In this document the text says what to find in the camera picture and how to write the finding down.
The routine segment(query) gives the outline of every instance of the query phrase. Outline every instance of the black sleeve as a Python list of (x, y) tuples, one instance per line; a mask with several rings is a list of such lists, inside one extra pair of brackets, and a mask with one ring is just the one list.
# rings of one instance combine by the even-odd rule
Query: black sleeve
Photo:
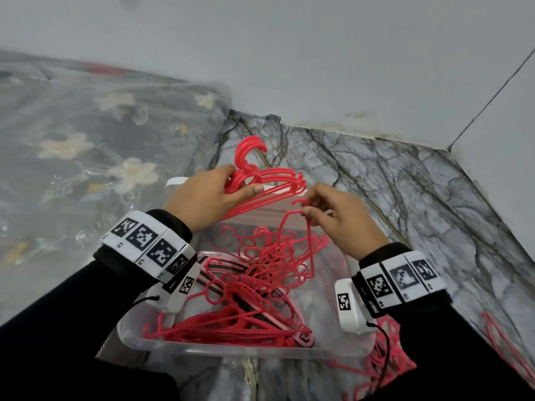
[[(191, 232), (161, 209), (149, 215), (185, 241)], [(107, 246), (95, 259), (0, 327), (4, 362), (50, 360), (79, 363), (93, 359), (140, 292), (156, 280)]]
[[(390, 243), (362, 259), (361, 268), (409, 252)], [(400, 324), (401, 347), (417, 369), (396, 378), (375, 394), (376, 399), (515, 395), (535, 399), (535, 391), (511, 368), (451, 306), (446, 290), (388, 310)]]

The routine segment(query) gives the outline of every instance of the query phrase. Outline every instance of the marble pattern floor covering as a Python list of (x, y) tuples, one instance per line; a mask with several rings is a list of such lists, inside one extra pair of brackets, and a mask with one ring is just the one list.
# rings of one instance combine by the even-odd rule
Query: marble pattern floor covering
[[(250, 162), (296, 169), (308, 186), (324, 182), (357, 194), (390, 240), (429, 256), (448, 285), (454, 307), (475, 328), (484, 330), (482, 313), (489, 312), (535, 367), (533, 261), (449, 154), (287, 127), (279, 121), (274, 115), (231, 113), (218, 164), (233, 162), (237, 144), (257, 135), (268, 153), (256, 152)], [(147, 367), (170, 365), (160, 358), (152, 355)], [(185, 400), (341, 399), (342, 391), (365, 381), (321, 360), (192, 358), (173, 363)]]

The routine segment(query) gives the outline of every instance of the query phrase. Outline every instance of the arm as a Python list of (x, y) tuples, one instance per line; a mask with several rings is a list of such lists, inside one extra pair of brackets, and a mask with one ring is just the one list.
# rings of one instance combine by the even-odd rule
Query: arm
[[(263, 191), (263, 186), (250, 185), (224, 194), (234, 171), (233, 165), (224, 165), (199, 173), (177, 189), (166, 211), (148, 214), (189, 242), (192, 233)], [(95, 259), (0, 327), (5, 363), (27, 363), (25, 354), (43, 363), (92, 360), (139, 293), (156, 283), (107, 246), (98, 249)]]
[[(302, 214), (320, 225), (344, 253), (358, 260), (361, 269), (411, 251), (401, 243), (388, 242), (358, 197), (321, 183), (305, 196), (311, 207), (305, 207)], [(398, 377), (377, 396), (401, 389), (411, 391), (411, 386), (412, 391), (434, 388), (429, 396), (436, 395), (436, 389), (456, 395), (477, 391), (495, 396), (512, 388), (518, 394), (535, 395), (451, 307), (445, 290), (391, 307), (388, 313), (400, 324), (401, 346), (418, 368)]]

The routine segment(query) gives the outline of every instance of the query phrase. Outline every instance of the plastic storage bin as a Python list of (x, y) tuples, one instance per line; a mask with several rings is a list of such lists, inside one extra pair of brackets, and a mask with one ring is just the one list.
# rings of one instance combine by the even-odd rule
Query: plastic storage bin
[[(258, 226), (278, 228), (286, 211), (295, 209), (291, 200), (277, 202), (268, 207), (257, 209), (219, 222), (198, 234), (192, 242), (197, 252), (213, 252), (224, 249), (235, 252), (239, 244), (229, 231), (222, 232), (222, 226), (236, 229), (238, 235), (251, 236)], [(285, 228), (295, 232), (297, 237), (306, 236), (306, 223), (300, 215), (291, 215)], [(323, 233), (313, 228), (313, 233)], [(364, 357), (368, 355), (375, 343), (375, 332), (351, 334), (342, 331), (338, 321), (338, 302), (334, 292), (334, 283), (349, 277), (346, 257), (331, 242), (314, 256), (316, 276), (308, 279), (302, 286), (291, 290), (290, 298), (301, 310), (305, 323), (312, 329), (314, 344), (311, 348), (265, 348), (253, 346), (227, 346), (195, 343), (168, 342), (160, 339), (145, 339), (143, 328), (149, 324), (149, 331), (154, 331), (160, 310), (141, 303), (132, 308), (119, 322), (119, 338), (132, 349), (161, 351), (167, 354), (198, 354), (205, 356), (248, 356), (262, 358), (289, 359), (329, 359), (334, 357)], [(196, 284), (190, 294), (201, 291)], [(197, 313), (214, 310), (204, 297), (187, 301), (184, 308), (176, 315), (166, 316), (166, 325), (180, 321)]]

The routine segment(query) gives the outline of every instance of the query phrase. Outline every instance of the black cable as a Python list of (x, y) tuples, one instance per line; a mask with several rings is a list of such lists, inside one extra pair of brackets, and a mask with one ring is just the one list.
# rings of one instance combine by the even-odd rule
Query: black cable
[(132, 304), (132, 306), (128, 309), (128, 310), (131, 310), (132, 308), (134, 308), (137, 304), (139, 303), (142, 303), (143, 301), (147, 301), (147, 300), (153, 300), (153, 301), (158, 301), (160, 299), (160, 296), (151, 296), (151, 297), (145, 297), (145, 298), (141, 298), (139, 300), (137, 300), (135, 303)]
[(386, 376), (386, 369), (388, 369), (388, 362), (390, 361), (390, 338), (386, 334), (385, 330), (382, 329), (378, 324), (366, 322), (366, 325), (368, 325), (371, 328), (377, 328), (380, 330), (386, 339), (386, 355), (385, 355), (385, 364), (383, 365), (383, 369), (381, 370), (381, 375), (379, 376), (379, 379), (377, 380), (377, 385), (375, 386), (375, 390), (373, 393), (375, 394), (379, 388), (381, 388), (381, 384), (383, 384), (383, 380)]

